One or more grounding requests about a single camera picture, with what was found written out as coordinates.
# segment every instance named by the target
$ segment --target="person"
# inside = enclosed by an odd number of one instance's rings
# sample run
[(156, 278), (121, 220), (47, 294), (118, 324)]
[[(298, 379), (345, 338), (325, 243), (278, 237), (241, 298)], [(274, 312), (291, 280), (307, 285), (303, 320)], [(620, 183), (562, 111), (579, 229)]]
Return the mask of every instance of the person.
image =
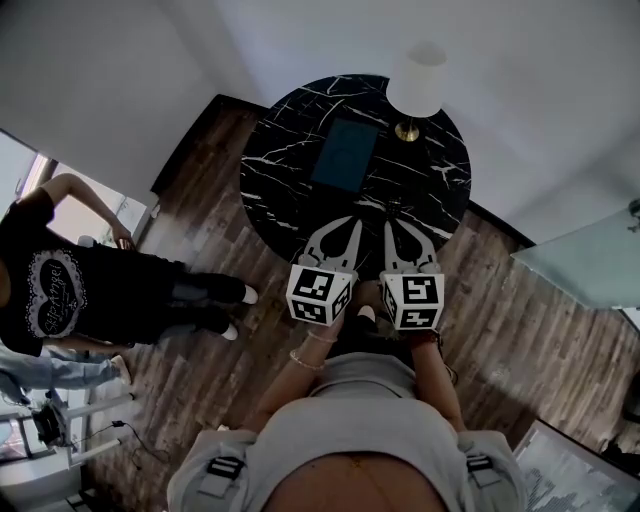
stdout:
[(169, 510), (524, 511), (505, 437), (465, 428), (438, 336), (372, 340), (368, 306), (342, 323), (309, 329), (241, 429), (199, 434)]
[[(82, 247), (47, 228), (72, 196), (102, 217), (122, 249)], [(255, 303), (256, 291), (222, 274), (191, 274), (136, 252), (131, 234), (95, 192), (61, 174), (9, 208), (0, 222), (0, 338), (11, 350), (38, 356), (43, 344), (115, 353), (208, 329), (235, 339), (226, 313), (197, 301)], [(176, 301), (186, 302), (175, 307)]]
[(11, 402), (28, 406), (32, 389), (88, 389), (114, 379), (131, 385), (122, 356), (84, 356), (50, 349), (49, 357), (17, 354), (0, 344), (0, 392)]

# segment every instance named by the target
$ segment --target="white wall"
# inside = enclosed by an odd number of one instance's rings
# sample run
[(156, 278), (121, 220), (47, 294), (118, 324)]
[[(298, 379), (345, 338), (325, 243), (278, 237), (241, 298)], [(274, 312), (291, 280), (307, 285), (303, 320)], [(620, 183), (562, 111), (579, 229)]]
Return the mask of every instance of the white wall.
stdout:
[(0, 133), (0, 215), (15, 201), (16, 186), (26, 179), (35, 158), (34, 151)]
[(588, 226), (640, 198), (640, 125), (592, 165), (511, 219), (540, 243)]
[(9, 0), (0, 75), (0, 127), (145, 204), (216, 94), (153, 0)]
[(417, 40), (439, 42), (449, 56), (446, 109), (470, 150), (472, 199), (506, 221), (640, 122), (633, 0), (159, 1), (198, 39), (221, 93), (266, 106), (328, 75), (388, 74)]

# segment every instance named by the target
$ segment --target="jeans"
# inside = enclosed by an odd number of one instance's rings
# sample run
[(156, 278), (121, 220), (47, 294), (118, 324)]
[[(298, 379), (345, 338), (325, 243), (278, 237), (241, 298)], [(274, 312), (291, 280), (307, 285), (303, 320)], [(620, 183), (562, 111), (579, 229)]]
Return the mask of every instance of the jeans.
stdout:
[(52, 356), (51, 385), (53, 388), (95, 388), (120, 376), (120, 371), (108, 359), (99, 364), (78, 363), (76, 361), (60, 360), (53, 354)]
[(60, 361), (72, 361), (75, 363), (100, 364), (104, 361), (108, 361), (112, 357), (97, 352), (76, 352), (74, 350), (65, 350), (58, 347), (45, 347), (43, 351), (48, 351), (51, 359), (58, 359)]

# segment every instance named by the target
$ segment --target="shoe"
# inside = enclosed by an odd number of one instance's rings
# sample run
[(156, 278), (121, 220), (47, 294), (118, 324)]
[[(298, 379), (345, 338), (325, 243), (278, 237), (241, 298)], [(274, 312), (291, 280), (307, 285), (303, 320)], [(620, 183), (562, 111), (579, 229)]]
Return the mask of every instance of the shoe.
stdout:
[(358, 311), (358, 316), (366, 316), (372, 322), (376, 321), (376, 314), (371, 306), (362, 306)]
[(256, 302), (258, 302), (257, 291), (251, 288), (251, 286), (247, 286), (246, 284), (244, 285), (244, 289), (244, 299), (242, 299), (242, 302), (244, 302), (245, 304), (255, 304)]
[(111, 364), (118, 369), (120, 373), (120, 380), (123, 384), (127, 386), (131, 386), (133, 380), (131, 379), (131, 373), (129, 373), (129, 368), (127, 368), (127, 363), (124, 362), (122, 356), (115, 356), (111, 359)]
[(229, 341), (233, 341), (238, 337), (238, 329), (236, 329), (236, 326), (233, 324), (229, 324), (229, 327), (227, 327), (227, 330), (224, 331), (221, 336)]

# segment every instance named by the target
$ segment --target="white shirt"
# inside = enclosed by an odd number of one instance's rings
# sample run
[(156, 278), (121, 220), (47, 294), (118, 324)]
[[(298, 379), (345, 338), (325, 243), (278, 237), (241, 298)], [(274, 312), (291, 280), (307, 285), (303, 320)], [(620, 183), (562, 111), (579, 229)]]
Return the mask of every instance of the white shirt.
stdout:
[[(524, 481), (502, 434), (456, 433), (412, 397), (413, 372), (393, 357), (347, 354), (327, 365), (310, 396), (277, 411), (260, 435), (202, 432), (169, 484), (169, 510), (258, 512), (297, 468), (341, 452), (411, 464), (450, 512), (525, 509)], [(242, 461), (235, 480), (207, 473), (219, 456)]]

